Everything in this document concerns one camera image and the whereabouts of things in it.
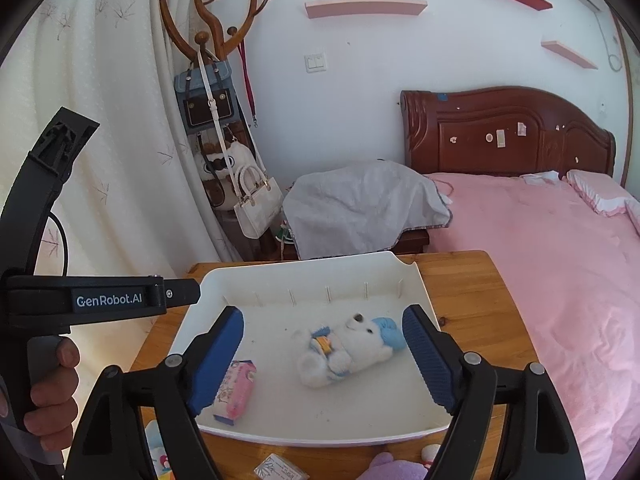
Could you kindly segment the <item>person's left hand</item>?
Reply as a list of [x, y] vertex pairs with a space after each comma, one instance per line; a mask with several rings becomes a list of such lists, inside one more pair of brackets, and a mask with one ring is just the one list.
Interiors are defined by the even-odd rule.
[[25, 428], [47, 452], [69, 448], [73, 441], [73, 422], [78, 405], [73, 398], [79, 385], [76, 367], [80, 353], [76, 344], [62, 338], [56, 348], [58, 366], [32, 386], [30, 398], [35, 409], [24, 417]]

